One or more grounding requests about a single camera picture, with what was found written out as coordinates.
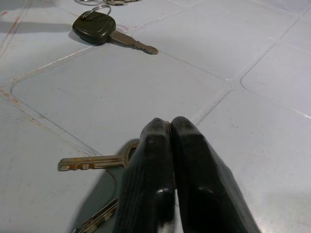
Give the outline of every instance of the metal key blade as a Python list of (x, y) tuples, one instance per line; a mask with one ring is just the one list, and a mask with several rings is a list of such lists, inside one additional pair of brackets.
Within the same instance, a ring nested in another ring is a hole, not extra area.
[(123, 154), (109, 155), (109, 156), (94, 156), (94, 157), (80, 157), (80, 158), (65, 158), (58, 163), (59, 171), (68, 170), (87, 170), (110, 168), (116, 166), (127, 167), (130, 157), (138, 147), (139, 142), (132, 142), (127, 145)]
[(136, 41), (132, 37), (125, 35), (123, 33), (120, 33), (118, 31), (113, 31), (110, 34), (110, 38), (115, 40), (115, 41), (118, 41), (124, 45), (128, 45), (131, 47), (135, 47), (137, 49), (141, 49), (141, 50), (143, 50), (149, 54), (158, 54), (159, 53), (159, 51), (155, 47), (152, 47), (149, 45), (144, 45), (144, 44), (140, 43), (139, 41)]
[(124, 5), (125, 1), (123, 1), (123, 0), (106, 0), (106, 3), (109, 5), (113, 5), (113, 6), (120, 6), (120, 5)]
[(58, 163), (59, 171), (87, 170), (125, 166), (123, 155), (66, 158)]
[(104, 222), (108, 221), (116, 212), (118, 199), (112, 200), (109, 204), (100, 209), (90, 219), (88, 219), (79, 230), (74, 233), (93, 233)]

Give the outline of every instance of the metal key ring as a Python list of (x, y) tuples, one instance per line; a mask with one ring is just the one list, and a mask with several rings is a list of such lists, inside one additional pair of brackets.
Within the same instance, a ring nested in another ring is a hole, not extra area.
[(111, 12), (111, 7), (107, 4), (100, 4), (98, 6), (95, 6), (94, 8), (92, 8), (91, 10), (89, 10), (88, 12), (85, 13), (84, 16), (82, 16), (82, 19), (86, 19), (86, 17), (88, 17), (90, 14), (92, 14), (94, 11), (103, 9), (103, 8), (109, 8), (109, 11), (106, 15), (109, 15)]

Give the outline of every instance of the rust stain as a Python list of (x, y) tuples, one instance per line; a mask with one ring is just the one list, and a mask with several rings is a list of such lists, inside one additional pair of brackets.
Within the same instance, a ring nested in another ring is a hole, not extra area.
[(34, 119), (33, 117), (31, 117), (28, 113), (26, 113), (22, 107), (20, 106), (20, 104), (18, 103), (17, 99), (13, 99), (12, 102), (16, 105), (16, 107), (23, 113), (25, 114), (26, 118), (28, 120), (30, 120), (33, 124), (35, 124), (36, 126), (42, 127), (45, 130), (50, 131), (50, 129), (48, 129), (45, 125), (41, 124), (39, 121), (37, 121), (36, 119)]
[(7, 97), (7, 98), (10, 98), (10, 94), (9, 94), (9, 93), (4, 92), (3, 95), (4, 95), (5, 97)]
[(17, 16), (17, 17), (16, 17), (16, 20), (15, 20), (14, 24), (12, 25), (12, 27), (11, 27), (11, 29), (10, 29), (10, 31), (9, 31), (8, 34), (10, 34), (10, 33), (13, 31), (13, 29), (16, 27), (16, 25), (17, 25), (19, 19), (20, 19), (20, 17)]
[(24, 79), (27, 79), (27, 78), (29, 78), (30, 76), (36, 75), (36, 74), (40, 73), (42, 70), (44, 70), (45, 68), (50, 67), (50, 66), (52, 66), (52, 65), (54, 65), (54, 64), (57, 64), (57, 63), (60, 62), (60, 61), (66, 60), (66, 59), (69, 58), (69, 57), (75, 56), (76, 54), (79, 54), (79, 53), (81, 53), (81, 52), (83, 52), (83, 51), (85, 51), (85, 50), (87, 50), (87, 49), (89, 49), (89, 48), (91, 48), (91, 47), (92, 47), (92, 46), (89, 46), (89, 47), (84, 48), (84, 49), (82, 49), (82, 50), (80, 50), (80, 51), (76, 51), (76, 52), (74, 52), (74, 53), (72, 53), (72, 54), (70, 54), (70, 55), (67, 55), (67, 56), (65, 56), (65, 57), (62, 57), (62, 58), (60, 58), (60, 59), (58, 59), (58, 60), (56, 60), (56, 61), (53, 61), (53, 62), (51, 62), (51, 63), (48, 63), (48, 64), (46, 64), (46, 65), (44, 65), (44, 66), (42, 66), (42, 67), (39, 67), (39, 68), (34, 69), (34, 70), (31, 70), (31, 71), (29, 71), (29, 72), (27, 72), (27, 73), (25, 73), (25, 74), (23, 74), (23, 75), (21, 75), (21, 76), (19, 76), (19, 77), (13, 78), (12, 81), (13, 81), (14, 85), (16, 85), (17, 82), (19, 82), (19, 81), (21, 81), (21, 80), (24, 80)]

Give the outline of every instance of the black rubber object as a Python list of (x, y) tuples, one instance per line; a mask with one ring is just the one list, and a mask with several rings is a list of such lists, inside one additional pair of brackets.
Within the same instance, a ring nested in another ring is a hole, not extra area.
[(184, 233), (260, 233), (230, 169), (199, 130), (177, 117), (171, 131)]
[(73, 23), (72, 30), (84, 41), (93, 45), (102, 45), (116, 29), (115, 20), (103, 13), (92, 12), (84, 18), (84, 12)]
[(169, 124), (154, 119), (125, 170), (113, 233), (173, 231), (175, 192)]

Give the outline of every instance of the key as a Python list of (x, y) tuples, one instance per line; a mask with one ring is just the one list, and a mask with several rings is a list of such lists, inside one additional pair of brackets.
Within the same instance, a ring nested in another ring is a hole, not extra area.
[(104, 206), (85, 223), (83, 223), (80, 229), (75, 229), (72, 233), (93, 233), (99, 226), (107, 222), (115, 214), (117, 204), (118, 199), (112, 200), (109, 204)]
[(110, 167), (127, 167), (138, 143), (130, 144), (122, 155), (94, 156), (81, 158), (65, 158), (58, 163), (59, 171), (87, 170)]
[(119, 6), (119, 5), (124, 5), (126, 1), (122, 0), (106, 0), (105, 3), (113, 6)]
[(136, 41), (132, 37), (116, 31), (116, 22), (108, 14), (96, 12), (101, 8), (111, 8), (109, 5), (99, 5), (84, 12), (73, 23), (73, 31), (84, 41), (94, 44), (102, 45), (109, 40), (115, 40), (119, 43), (133, 47), (139, 50), (143, 50), (149, 54), (158, 54), (158, 50), (152, 46), (147, 46), (139, 41)]

